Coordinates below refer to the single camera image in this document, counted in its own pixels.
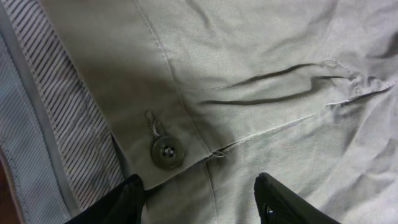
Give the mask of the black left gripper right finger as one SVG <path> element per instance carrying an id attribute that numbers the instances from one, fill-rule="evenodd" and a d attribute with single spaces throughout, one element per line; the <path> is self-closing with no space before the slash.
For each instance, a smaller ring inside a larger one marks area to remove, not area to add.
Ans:
<path id="1" fill-rule="evenodd" d="M 339 224 L 266 172 L 256 177 L 254 196 L 262 224 Z"/>

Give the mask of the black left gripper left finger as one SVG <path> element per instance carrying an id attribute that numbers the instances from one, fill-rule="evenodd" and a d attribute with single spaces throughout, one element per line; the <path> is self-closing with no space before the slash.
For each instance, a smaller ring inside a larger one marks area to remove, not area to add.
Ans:
<path id="1" fill-rule="evenodd" d="M 66 224 L 140 224 L 145 202 L 142 180 L 133 174 Z"/>

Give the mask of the khaki grey shorts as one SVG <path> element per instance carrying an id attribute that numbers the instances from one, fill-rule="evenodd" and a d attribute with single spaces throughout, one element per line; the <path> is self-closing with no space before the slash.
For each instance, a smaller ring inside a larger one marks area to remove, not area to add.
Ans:
<path id="1" fill-rule="evenodd" d="M 130 175 L 139 223 L 260 223 L 266 172 L 397 222 L 397 2 L 1 1 L 1 160 L 22 223 Z"/>

